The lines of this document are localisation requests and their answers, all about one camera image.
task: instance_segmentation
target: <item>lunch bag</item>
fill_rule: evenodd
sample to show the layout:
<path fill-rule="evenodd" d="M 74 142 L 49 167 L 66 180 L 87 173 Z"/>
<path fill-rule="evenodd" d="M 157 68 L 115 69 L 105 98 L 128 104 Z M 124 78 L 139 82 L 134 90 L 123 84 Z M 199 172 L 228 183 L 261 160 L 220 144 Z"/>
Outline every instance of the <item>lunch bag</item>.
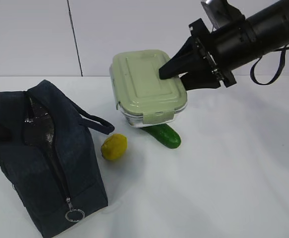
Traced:
<path fill-rule="evenodd" d="M 89 128 L 110 134 L 113 125 L 46 80 L 1 92 L 0 124 L 13 137 L 0 142 L 0 168 L 44 238 L 108 205 Z"/>

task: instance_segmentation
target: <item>key ring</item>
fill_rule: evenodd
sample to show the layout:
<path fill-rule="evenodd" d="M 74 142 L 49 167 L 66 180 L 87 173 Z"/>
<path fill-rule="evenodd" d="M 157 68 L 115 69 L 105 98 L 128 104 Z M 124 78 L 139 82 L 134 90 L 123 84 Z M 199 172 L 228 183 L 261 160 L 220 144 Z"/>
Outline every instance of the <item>key ring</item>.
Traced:
<path fill-rule="evenodd" d="M 79 212 L 79 213 L 82 215 L 82 218 L 81 218 L 80 220 L 70 219 L 70 218 L 68 217 L 68 215 L 69 215 L 70 213 L 72 213 L 72 212 Z M 83 220 L 83 219 L 85 218 L 85 213 L 84 213 L 82 210 L 80 210 L 80 209 L 72 209 L 72 210 L 69 210 L 68 212 L 66 212 L 65 218 L 66 218 L 66 220 L 68 220 L 69 222 L 77 223 L 77 222 L 80 222 L 81 220 Z"/>

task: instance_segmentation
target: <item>food container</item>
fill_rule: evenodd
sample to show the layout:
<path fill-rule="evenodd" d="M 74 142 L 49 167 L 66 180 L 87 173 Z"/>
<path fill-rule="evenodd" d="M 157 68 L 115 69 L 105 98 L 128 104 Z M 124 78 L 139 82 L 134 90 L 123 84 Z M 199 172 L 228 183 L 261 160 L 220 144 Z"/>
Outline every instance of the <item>food container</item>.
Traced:
<path fill-rule="evenodd" d="M 171 122 L 187 105 L 179 77 L 159 78 L 159 69 L 170 57 L 158 50 L 126 52 L 110 68 L 116 108 L 133 127 Z"/>

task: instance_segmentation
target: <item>white backdrop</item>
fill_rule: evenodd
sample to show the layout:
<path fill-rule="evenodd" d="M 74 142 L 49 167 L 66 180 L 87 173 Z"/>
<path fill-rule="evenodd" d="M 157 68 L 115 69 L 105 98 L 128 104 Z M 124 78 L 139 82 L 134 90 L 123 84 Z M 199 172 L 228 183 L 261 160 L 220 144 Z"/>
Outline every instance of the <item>white backdrop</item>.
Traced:
<path fill-rule="evenodd" d="M 84 76 L 108 75 L 115 54 L 160 49 L 173 56 L 189 36 L 188 25 L 210 21 L 200 0 L 70 0 Z M 229 0 L 247 17 L 276 0 Z M 266 56 L 256 72 L 274 74 L 279 54 Z M 248 75 L 250 65 L 235 71 Z M 289 74 L 289 54 L 284 74 Z"/>
<path fill-rule="evenodd" d="M 160 49 L 171 57 L 203 18 L 200 0 L 69 0 L 84 76 L 108 75 L 115 54 Z M 246 16 L 277 0 L 229 0 Z M 279 55 L 257 74 L 273 74 Z M 248 75 L 250 65 L 235 71 Z M 289 53 L 284 74 L 289 74 Z M 66 0 L 0 0 L 0 76 L 79 76 Z"/>
<path fill-rule="evenodd" d="M 80 75 L 66 0 L 0 0 L 0 76 Z"/>

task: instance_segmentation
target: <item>bag strap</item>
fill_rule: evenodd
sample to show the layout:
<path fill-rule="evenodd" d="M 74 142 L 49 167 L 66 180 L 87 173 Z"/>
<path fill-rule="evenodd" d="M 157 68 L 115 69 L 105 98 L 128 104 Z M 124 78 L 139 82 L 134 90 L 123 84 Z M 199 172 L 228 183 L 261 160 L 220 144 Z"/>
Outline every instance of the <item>bag strap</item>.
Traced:
<path fill-rule="evenodd" d="M 109 135 L 111 132 L 115 130 L 115 127 L 108 121 L 99 118 L 97 116 L 88 114 L 86 111 L 81 109 L 77 104 L 75 104 L 72 100 L 69 99 L 69 101 L 75 107 L 75 109 L 78 111 L 79 114 L 89 119 L 88 120 L 81 118 L 79 120 L 80 125 L 84 125 L 86 127 L 89 127 L 106 135 Z"/>

